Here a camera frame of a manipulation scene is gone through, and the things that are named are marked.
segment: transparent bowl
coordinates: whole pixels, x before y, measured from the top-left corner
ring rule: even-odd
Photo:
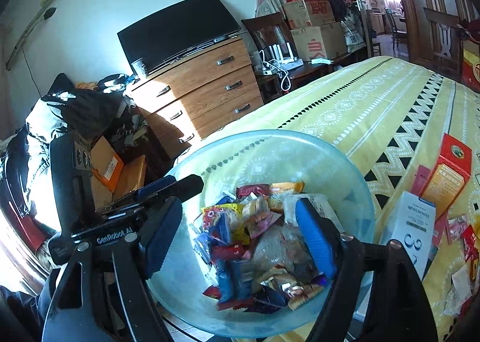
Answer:
[[[148,281],[160,303],[186,323],[206,332],[237,338],[282,334],[316,319],[330,287],[295,311],[273,315],[217,311],[216,300],[202,292],[211,285],[208,268],[192,250],[196,236],[188,227],[200,208],[215,204],[222,191],[246,184],[303,180],[304,192],[322,193],[345,231],[372,242],[374,207],[363,176],[340,150],[295,131],[260,130],[232,135],[192,153],[170,170],[177,180],[200,175],[203,192],[183,203],[183,219],[162,269]]]

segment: bed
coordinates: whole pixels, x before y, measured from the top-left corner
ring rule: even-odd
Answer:
[[[256,129],[287,129],[322,138],[340,149],[364,175],[375,207],[374,238],[378,240],[397,198],[403,190],[410,190],[418,165],[433,166],[444,133],[474,152],[472,178],[449,216],[466,213],[469,224],[475,223],[480,205],[475,177],[480,173],[479,125],[480,95],[423,67],[378,56],[259,108],[210,135],[195,149]],[[451,275],[464,264],[461,241],[448,245],[443,235],[423,280],[439,340],[453,324],[452,317],[443,315]],[[272,338],[305,339],[312,325]]]

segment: drawer handle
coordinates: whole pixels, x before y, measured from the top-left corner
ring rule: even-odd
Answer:
[[[245,104],[242,108],[237,108],[235,113],[239,114],[240,112],[246,111],[248,108],[250,108],[250,104]]]
[[[234,59],[235,59],[235,57],[233,55],[227,56],[226,58],[223,58],[223,59],[220,59],[219,61],[217,61],[217,65],[223,65],[224,63],[230,62]]]
[[[190,139],[192,139],[195,135],[191,134],[189,136],[185,136],[183,138],[179,138],[178,141],[180,143],[185,143],[185,142],[188,142]]]
[[[167,85],[161,91],[159,91],[158,94],[157,94],[157,97],[160,97],[161,95],[165,94],[168,91],[170,91],[170,85]]]
[[[175,120],[177,117],[180,117],[180,116],[182,115],[182,113],[183,113],[182,111],[178,111],[176,114],[174,114],[174,115],[170,118],[170,120]]]
[[[225,89],[228,90],[228,91],[231,90],[231,89],[235,89],[235,88],[239,87],[239,86],[242,84],[241,82],[242,82],[242,81],[237,81],[237,82],[235,82],[235,83],[232,83],[231,85],[227,85],[227,86],[225,87]]]

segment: chest of drawers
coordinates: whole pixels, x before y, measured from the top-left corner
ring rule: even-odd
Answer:
[[[263,105],[239,37],[160,69],[134,84],[130,96],[172,159]]]

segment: black tv screen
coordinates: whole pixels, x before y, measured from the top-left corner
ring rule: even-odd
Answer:
[[[152,71],[202,44],[239,30],[220,0],[185,0],[141,19],[117,35],[130,67],[143,58],[148,71]]]

